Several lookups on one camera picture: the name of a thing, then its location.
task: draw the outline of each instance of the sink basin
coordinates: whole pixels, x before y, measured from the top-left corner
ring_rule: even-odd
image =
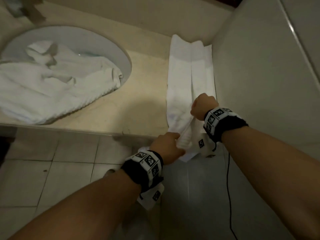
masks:
[[[14,37],[3,48],[0,57],[4,60],[33,60],[25,49],[41,40],[64,44],[79,55],[104,56],[122,72],[121,85],[128,80],[131,62],[128,55],[114,42],[92,31],[72,26],[47,26],[28,30]]]

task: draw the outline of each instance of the beige countertop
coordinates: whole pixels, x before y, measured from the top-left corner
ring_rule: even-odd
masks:
[[[36,7],[46,17],[43,26],[78,26],[115,41],[128,53],[132,72],[117,91],[52,124],[26,125],[0,112],[0,125],[140,136],[166,133],[166,92],[171,37],[48,2]],[[25,17],[13,18],[1,6],[0,20],[1,43],[22,30],[34,27]]]

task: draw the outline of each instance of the person's left hand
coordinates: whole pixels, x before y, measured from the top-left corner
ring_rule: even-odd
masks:
[[[176,140],[180,137],[179,133],[167,132],[151,144],[150,150],[160,154],[164,165],[173,163],[179,157],[183,156],[186,151],[177,148]]]

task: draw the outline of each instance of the cable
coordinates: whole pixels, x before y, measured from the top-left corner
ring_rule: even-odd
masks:
[[[229,223],[230,223],[230,230],[232,232],[232,234],[234,235],[234,238],[236,240],[238,240],[236,234],[234,233],[234,231],[232,230],[232,221],[231,221],[231,199],[230,199],[230,193],[229,193],[229,168],[230,168],[230,153],[229,153],[229,156],[228,156],[228,169],[226,170],[226,190],[228,192],[228,198],[229,198],[229,208],[230,208],[230,217],[229,217]]]

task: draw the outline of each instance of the person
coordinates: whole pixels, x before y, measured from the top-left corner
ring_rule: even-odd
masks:
[[[217,107],[214,97],[201,94],[194,101],[191,114],[203,121]],[[233,124],[242,125],[234,128]],[[240,119],[219,130],[220,140],[235,163],[293,236],[320,239],[320,162],[250,128]],[[164,165],[173,163],[185,153],[176,146],[179,136],[170,132],[160,135],[150,146],[150,152],[160,155]],[[10,239],[109,238],[147,187],[134,182],[137,179],[126,170],[120,169],[78,190]]]

